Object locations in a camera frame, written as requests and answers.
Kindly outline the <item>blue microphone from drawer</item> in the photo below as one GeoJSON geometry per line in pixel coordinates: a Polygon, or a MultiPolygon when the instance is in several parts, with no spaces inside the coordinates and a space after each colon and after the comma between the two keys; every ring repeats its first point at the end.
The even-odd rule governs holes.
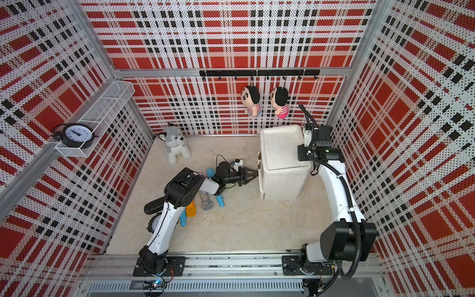
{"type": "MultiPolygon", "coordinates": [[[[208,168],[207,169],[207,176],[209,178],[213,178],[215,176],[215,170],[213,168],[208,168]]],[[[216,200],[217,202],[219,203],[219,206],[220,207],[224,207],[225,206],[225,203],[224,203],[224,199],[223,199],[223,196],[222,195],[219,195],[219,196],[216,196],[216,200]]]]}

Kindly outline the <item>silver rhinestone microphone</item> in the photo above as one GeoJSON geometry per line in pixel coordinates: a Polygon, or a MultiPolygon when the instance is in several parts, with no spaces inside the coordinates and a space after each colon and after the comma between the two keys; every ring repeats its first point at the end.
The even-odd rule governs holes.
{"type": "Polygon", "coordinates": [[[202,209],[205,211],[211,210],[213,208],[213,203],[209,198],[209,195],[205,191],[200,191],[200,200],[202,209]]]}

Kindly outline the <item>orange microphone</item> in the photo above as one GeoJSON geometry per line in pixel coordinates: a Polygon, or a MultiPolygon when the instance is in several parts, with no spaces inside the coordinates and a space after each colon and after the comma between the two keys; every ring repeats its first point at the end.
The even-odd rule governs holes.
{"type": "Polygon", "coordinates": [[[194,201],[192,201],[186,207],[186,215],[187,215],[187,217],[195,217],[197,215],[197,208],[196,208],[196,205],[195,205],[194,201]]]}

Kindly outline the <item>black glasses case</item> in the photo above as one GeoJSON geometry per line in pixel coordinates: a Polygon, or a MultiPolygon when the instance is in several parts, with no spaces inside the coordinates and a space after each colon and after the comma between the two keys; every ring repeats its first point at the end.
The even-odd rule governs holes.
{"type": "Polygon", "coordinates": [[[158,212],[162,212],[162,211],[163,211],[164,204],[165,204],[165,198],[164,198],[164,197],[158,198],[158,199],[156,199],[156,200],[153,200],[153,201],[147,203],[147,204],[144,206],[143,211],[144,211],[145,214],[147,214],[147,215],[156,214],[156,213],[158,213],[158,212]]]}

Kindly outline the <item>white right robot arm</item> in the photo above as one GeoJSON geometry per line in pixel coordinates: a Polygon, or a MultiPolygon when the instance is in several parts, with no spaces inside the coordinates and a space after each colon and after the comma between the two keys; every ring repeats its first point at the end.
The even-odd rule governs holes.
{"type": "Polygon", "coordinates": [[[369,257],[379,233],[356,204],[346,175],[345,157],[340,149],[332,147],[331,133],[330,126],[306,124],[304,142],[298,146],[298,159],[312,162],[324,182],[333,220],[318,242],[302,246],[298,270],[314,275],[336,266],[333,276],[348,280],[369,257]]]}

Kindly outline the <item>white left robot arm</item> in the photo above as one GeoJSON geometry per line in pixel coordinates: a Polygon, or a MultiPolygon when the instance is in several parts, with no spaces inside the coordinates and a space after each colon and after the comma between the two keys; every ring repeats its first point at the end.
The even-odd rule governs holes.
{"type": "Polygon", "coordinates": [[[200,192],[215,196],[221,195],[232,186],[243,186],[259,177],[259,172],[237,163],[223,161],[216,168],[209,168],[205,175],[185,167],[165,187],[164,196],[153,200],[144,207],[147,215],[154,215],[148,230],[151,239],[139,251],[133,276],[151,277],[168,271],[181,276],[184,257],[167,258],[169,243],[179,219],[186,212],[200,192]]]}

